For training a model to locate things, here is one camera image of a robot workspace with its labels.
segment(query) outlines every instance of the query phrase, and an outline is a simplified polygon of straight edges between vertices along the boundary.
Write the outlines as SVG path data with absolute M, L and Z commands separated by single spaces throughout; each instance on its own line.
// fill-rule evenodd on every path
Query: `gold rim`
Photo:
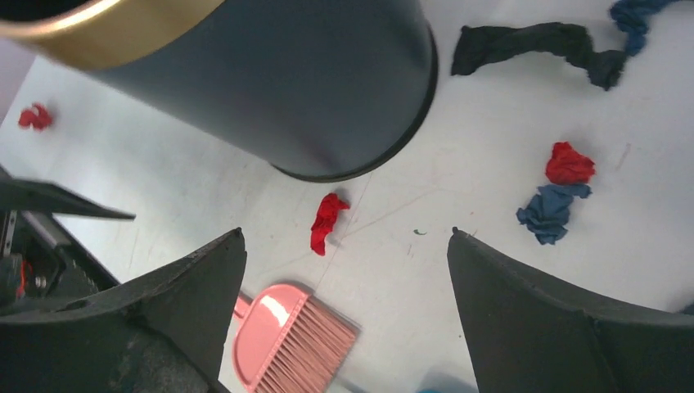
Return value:
M 223 1 L 93 0 L 45 20 L 0 20 L 0 37 L 79 70 L 102 70 L 168 45 Z

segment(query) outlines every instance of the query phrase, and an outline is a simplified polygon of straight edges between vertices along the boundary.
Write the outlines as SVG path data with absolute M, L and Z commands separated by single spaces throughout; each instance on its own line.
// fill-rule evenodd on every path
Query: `red cloth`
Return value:
M 561 186 L 587 183 L 595 174 L 593 160 L 582 156 L 568 142 L 557 142 L 545 174 L 550 182 Z
M 340 210 L 347 209 L 349 205 L 341 201 L 334 192 L 323 198 L 316 213 L 316 221 L 311 227 L 311 250 L 316 251 L 316 254 L 325 255 L 325 238 L 332 232 Z
M 33 104 L 31 108 L 22 111 L 18 124 L 23 129 L 34 127 L 34 129 L 42 131 L 53 124 L 53 118 L 45 106 Z

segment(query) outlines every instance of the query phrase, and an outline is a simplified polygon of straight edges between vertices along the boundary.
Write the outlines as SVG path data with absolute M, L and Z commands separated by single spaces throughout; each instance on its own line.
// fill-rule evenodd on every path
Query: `blue cloth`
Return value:
M 540 244 L 554 244 L 566 235 L 564 225 L 569 222 L 569 206 L 574 197 L 587 198 L 590 187 L 587 184 L 549 184 L 538 187 L 538 191 L 528 207 L 518 209 L 516 217 L 535 234 Z
M 646 46 L 648 17 L 662 11 L 679 0 L 619 0 L 610 8 L 610 16 L 617 28 L 627 34 L 624 51 L 636 56 Z

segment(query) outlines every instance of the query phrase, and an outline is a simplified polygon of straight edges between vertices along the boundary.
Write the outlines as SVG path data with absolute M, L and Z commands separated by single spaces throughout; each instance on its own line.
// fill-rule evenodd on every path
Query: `dustpan handle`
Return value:
M 244 295 L 243 293 L 239 292 L 237 303 L 234 305 L 234 316 L 237 317 L 240 321 L 242 321 L 243 318 L 246 317 L 246 313 L 248 312 L 249 308 L 250 299 L 246 297 L 246 295 Z

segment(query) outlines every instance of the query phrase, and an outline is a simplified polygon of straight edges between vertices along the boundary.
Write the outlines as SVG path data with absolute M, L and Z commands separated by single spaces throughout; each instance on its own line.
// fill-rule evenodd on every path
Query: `black plastic part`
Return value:
M 0 258 L 0 310 L 16 301 L 22 288 L 23 268 L 21 255 Z
M 688 305 L 687 307 L 683 308 L 680 313 L 682 314 L 687 314 L 687 315 L 694 315 L 694 303 Z
M 335 181 L 412 137 L 434 56 L 417 0 L 255 0 L 88 74 L 294 177 Z
M 684 392 L 694 317 L 601 296 L 453 230 L 448 266 L 486 392 Z
M 224 391 L 217 377 L 245 266 L 235 229 L 108 291 L 0 317 L 0 391 Z
M 17 178 L 0 178 L 0 210 L 28 210 L 106 219 L 135 218 L 134 215 L 96 205 L 56 184 Z
M 24 222 L 21 215 L 19 215 L 17 221 L 18 225 L 12 251 L 23 255 L 24 260 L 29 264 L 29 267 L 26 269 L 26 295 L 45 297 L 56 289 L 58 281 L 66 269 L 65 261 L 56 255 L 49 246 L 41 242 L 41 238 L 33 233 L 31 227 Z M 36 286 L 36 277 L 46 280 L 45 287 Z M 81 293 L 91 295 L 96 292 Z
M 105 291 L 119 285 L 113 275 L 80 245 L 71 243 L 55 249 L 56 258 L 65 265 L 60 276 L 56 296 L 73 295 L 85 291 Z

